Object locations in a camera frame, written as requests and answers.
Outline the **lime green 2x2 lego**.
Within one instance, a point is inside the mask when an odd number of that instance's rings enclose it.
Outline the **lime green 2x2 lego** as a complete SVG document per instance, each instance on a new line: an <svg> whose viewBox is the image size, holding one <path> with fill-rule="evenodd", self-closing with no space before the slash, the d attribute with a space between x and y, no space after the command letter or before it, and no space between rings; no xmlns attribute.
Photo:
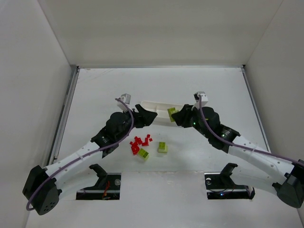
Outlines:
<svg viewBox="0 0 304 228"><path fill-rule="evenodd" d="M169 115L170 121L171 121L171 122L174 122L175 120L174 120L174 118L172 117L172 115L175 114L175 113L177 113L178 110L176 110L175 107L171 107L171 108L167 109L167 111L168 111L168 115Z"/></svg>

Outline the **pale green lego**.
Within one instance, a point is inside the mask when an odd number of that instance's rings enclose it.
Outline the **pale green lego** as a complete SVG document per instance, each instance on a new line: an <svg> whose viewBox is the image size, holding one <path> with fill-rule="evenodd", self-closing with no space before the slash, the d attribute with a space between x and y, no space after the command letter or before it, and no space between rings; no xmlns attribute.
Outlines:
<svg viewBox="0 0 304 228"><path fill-rule="evenodd" d="M166 142L159 142L158 153L167 153L168 146Z"/></svg>

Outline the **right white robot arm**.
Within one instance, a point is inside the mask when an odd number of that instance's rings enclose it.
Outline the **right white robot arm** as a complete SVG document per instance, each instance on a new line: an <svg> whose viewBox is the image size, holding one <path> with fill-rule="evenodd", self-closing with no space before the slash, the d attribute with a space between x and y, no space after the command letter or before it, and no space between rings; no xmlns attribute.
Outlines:
<svg viewBox="0 0 304 228"><path fill-rule="evenodd" d="M300 208L304 202L304 162L271 154L241 136L236 130L223 125L219 115L211 107L198 108L186 104L172 118L178 126L193 127L209 144L238 157L256 167L259 171L242 169L235 163L228 163L220 172L208 174L205 178L209 198L228 198L234 188L242 188L250 199L253 188L276 195L283 203Z"/></svg>

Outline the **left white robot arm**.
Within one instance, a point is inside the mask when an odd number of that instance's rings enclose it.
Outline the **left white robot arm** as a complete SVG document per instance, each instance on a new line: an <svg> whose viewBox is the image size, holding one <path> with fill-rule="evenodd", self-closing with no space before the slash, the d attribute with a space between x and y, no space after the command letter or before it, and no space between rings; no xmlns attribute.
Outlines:
<svg viewBox="0 0 304 228"><path fill-rule="evenodd" d="M82 185L102 187L106 183L107 172L97 163L109 155L131 132L133 128L150 126L157 117L156 112L144 109L140 104L130 109L124 102L124 111L114 112L96 136L68 157L42 168L35 166L29 172L22 190L28 200L26 209L35 210L39 215L50 212L68 189L68 180L82 170L89 168L95 173L94 181Z"/></svg>

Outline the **white three-compartment tray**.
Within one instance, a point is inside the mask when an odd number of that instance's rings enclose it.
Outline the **white three-compartment tray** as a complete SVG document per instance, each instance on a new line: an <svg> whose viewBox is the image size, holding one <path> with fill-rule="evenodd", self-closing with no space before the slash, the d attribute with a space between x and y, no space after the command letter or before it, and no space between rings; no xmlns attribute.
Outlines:
<svg viewBox="0 0 304 228"><path fill-rule="evenodd" d="M141 106L151 112L156 112L157 116L154 119L154 125L162 125L162 126L173 126L177 127L175 122L171 122L168 109L175 108L176 110L180 110L183 108L181 104L168 104L168 103L160 103L160 102L152 102L152 101L142 101Z"/></svg>

